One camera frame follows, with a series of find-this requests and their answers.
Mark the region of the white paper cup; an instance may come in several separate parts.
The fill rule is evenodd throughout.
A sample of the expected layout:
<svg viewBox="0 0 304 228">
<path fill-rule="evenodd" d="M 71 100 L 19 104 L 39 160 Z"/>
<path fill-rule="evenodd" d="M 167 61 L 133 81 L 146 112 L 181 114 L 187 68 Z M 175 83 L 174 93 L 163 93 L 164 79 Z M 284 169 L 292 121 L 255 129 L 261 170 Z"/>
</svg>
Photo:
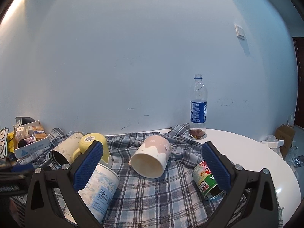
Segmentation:
<svg viewBox="0 0 304 228">
<path fill-rule="evenodd" d="M 120 179 L 113 170 L 98 164 L 85 188 L 78 192 L 99 223 L 102 222 L 119 183 Z"/>
</svg>

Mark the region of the beige cylindrical tumbler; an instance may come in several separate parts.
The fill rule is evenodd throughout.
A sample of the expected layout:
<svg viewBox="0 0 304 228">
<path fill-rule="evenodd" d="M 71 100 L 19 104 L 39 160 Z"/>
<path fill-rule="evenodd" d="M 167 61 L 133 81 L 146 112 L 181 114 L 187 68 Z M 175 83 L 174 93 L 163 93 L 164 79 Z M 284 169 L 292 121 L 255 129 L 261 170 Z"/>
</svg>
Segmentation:
<svg viewBox="0 0 304 228">
<path fill-rule="evenodd" d="M 73 153 L 79 148 L 82 137 L 82 133 L 76 132 L 49 152 L 49 159 L 56 169 L 60 169 L 64 164 L 72 164 Z"/>
</svg>

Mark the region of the green tin can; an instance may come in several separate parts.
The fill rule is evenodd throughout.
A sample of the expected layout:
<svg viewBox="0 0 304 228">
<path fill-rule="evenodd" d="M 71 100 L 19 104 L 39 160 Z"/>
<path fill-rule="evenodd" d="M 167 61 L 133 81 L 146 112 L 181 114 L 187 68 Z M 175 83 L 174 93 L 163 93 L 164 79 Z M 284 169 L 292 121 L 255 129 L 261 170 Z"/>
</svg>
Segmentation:
<svg viewBox="0 0 304 228">
<path fill-rule="evenodd" d="M 192 178 L 196 183 L 201 195 L 207 201 L 217 199 L 225 194 L 225 191 L 219 188 L 205 161 L 201 161 L 194 168 Z"/>
</svg>

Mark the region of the white object with bulb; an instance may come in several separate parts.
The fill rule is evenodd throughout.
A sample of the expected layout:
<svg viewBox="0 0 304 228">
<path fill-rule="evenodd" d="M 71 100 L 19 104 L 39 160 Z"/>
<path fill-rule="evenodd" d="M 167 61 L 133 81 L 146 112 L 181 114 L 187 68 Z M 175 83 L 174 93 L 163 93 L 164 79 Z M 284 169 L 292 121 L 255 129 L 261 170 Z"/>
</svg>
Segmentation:
<svg viewBox="0 0 304 228">
<path fill-rule="evenodd" d="M 280 147 L 284 145 L 284 140 L 277 139 L 274 135 L 267 135 L 266 140 L 261 141 L 261 143 L 275 151 L 275 153 L 279 153 Z"/>
</svg>

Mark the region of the white cardboard box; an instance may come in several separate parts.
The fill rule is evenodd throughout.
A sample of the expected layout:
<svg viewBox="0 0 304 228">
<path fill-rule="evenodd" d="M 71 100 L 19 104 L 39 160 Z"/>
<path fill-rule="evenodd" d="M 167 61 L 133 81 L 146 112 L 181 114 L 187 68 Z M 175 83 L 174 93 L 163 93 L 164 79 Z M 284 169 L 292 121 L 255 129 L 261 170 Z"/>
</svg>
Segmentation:
<svg viewBox="0 0 304 228">
<path fill-rule="evenodd" d="M 49 147 L 51 145 L 49 137 L 39 121 L 14 127 L 13 142 L 16 158 L 20 159 Z"/>
</svg>

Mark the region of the brown cardboard box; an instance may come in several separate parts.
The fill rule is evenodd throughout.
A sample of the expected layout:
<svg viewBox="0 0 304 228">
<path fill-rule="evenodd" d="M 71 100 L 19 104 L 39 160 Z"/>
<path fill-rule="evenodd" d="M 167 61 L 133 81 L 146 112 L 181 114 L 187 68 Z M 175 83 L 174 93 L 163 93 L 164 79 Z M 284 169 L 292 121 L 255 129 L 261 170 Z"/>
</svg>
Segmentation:
<svg viewBox="0 0 304 228">
<path fill-rule="evenodd" d="M 275 137 L 278 140 L 284 141 L 283 146 L 280 146 L 280 152 L 283 158 L 287 156 L 287 153 L 293 143 L 294 136 L 295 136 L 295 130 L 290 126 L 281 125 L 277 128 L 275 132 Z"/>
</svg>

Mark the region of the yellow ceramic mug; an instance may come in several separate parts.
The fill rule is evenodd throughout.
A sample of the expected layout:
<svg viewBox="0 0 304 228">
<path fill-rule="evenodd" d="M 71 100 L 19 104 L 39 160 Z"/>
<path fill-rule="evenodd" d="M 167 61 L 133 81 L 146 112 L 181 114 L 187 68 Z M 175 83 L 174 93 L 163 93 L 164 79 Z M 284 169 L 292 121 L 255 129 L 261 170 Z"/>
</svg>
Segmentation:
<svg viewBox="0 0 304 228">
<path fill-rule="evenodd" d="M 112 156 L 109 151 L 107 140 L 100 133 L 90 133 L 90 134 L 84 135 L 78 143 L 78 148 L 74 151 L 74 153 L 72 155 L 72 160 L 74 161 L 74 160 L 76 160 L 76 158 L 79 155 L 84 154 L 85 151 L 88 149 L 88 147 L 94 141 L 101 142 L 103 145 L 103 156 L 101 157 L 101 160 L 99 161 L 99 163 L 107 166 L 108 168 L 111 168 L 112 164 L 113 164 L 113 160 L 112 160 Z"/>
</svg>

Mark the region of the cartoon printed card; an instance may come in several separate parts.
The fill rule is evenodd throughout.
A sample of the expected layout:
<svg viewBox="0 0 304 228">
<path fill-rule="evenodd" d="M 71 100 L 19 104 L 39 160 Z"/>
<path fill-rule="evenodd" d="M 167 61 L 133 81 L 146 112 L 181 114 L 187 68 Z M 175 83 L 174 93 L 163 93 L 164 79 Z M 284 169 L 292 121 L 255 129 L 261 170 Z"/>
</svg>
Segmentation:
<svg viewBox="0 0 304 228">
<path fill-rule="evenodd" d="M 3 128 L 0 133 L 0 158 L 4 159 L 7 156 L 7 136 L 9 129 Z"/>
</svg>

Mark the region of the blue plaid shirt cloth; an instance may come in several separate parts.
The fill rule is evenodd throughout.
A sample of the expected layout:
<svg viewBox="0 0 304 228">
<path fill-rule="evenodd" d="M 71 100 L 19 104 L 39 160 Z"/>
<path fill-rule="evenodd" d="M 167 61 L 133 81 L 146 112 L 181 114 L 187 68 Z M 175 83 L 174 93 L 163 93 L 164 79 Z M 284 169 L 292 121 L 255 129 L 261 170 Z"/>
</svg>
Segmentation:
<svg viewBox="0 0 304 228">
<path fill-rule="evenodd" d="M 128 166 L 148 133 L 106 138 L 111 168 L 121 183 L 101 221 L 103 227 L 200 227 L 212 216 L 220 200 L 205 200 L 194 183 L 192 171 L 203 158 L 201 143 L 188 130 L 185 123 L 163 135 L 173 151 L 164 174 L 154 180 Z"/>
</svg>

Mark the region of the brown snack under bottle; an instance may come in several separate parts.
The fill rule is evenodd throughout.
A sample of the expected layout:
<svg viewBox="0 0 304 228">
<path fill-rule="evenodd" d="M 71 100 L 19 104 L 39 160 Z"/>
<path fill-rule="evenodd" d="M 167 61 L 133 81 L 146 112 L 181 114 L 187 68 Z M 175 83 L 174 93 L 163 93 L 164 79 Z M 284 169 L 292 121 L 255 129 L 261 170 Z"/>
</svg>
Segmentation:
<svg viewBox="0 0 304 228">
<path fill-rule="evenodd" d="M 190 129 L 189 134 L 194 137 L 194 139 L 202 139 L 206 132 L 203 129 Z"/>
</svg>

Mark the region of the pink and cream mug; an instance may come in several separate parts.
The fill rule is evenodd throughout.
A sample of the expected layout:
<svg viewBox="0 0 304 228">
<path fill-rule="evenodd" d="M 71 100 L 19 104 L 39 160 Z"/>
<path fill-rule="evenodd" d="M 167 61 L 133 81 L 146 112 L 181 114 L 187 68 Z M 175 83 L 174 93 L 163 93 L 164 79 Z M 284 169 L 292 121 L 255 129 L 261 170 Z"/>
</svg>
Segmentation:
<svg viewBox="0 0 304 228">
<path fill-rule="evenodd" d="M 149 136 L 129 161 L 129 166 L 139 175 L 157 179 L 164 173 L 173 147 L 160 135 Z"/>
</svg>

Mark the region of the clear plastic water bottle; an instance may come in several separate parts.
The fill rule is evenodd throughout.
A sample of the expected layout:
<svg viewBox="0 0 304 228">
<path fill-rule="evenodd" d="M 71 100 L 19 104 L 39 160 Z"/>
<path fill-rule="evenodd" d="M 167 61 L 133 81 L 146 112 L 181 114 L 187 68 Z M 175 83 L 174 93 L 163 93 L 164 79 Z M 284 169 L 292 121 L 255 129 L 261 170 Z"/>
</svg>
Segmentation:
<svg viewBox="0 0 304 228">
<path fill-rule="evenodd" d="M 190 129 L 206 131 L 208 91 L 201 74 L 194 76 L 193 93 L 190 102 Z"/>
</svg>

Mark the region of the white wall switch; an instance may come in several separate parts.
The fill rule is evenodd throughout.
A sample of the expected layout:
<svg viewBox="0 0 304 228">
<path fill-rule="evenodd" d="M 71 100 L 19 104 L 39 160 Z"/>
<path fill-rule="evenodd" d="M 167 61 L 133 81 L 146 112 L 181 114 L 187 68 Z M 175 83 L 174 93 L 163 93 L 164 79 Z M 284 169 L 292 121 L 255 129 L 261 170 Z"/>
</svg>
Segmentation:
<svg viewBox="0 0 304 228">
<path fill-rule="evenodd" d="M 241 40 L 245 40 L 245 33 L 244 33 L 244 29 L 239 26 L 239 25 L 235 25 L 235 31 L 237 34 L 237 37 Z"/>
</svg>

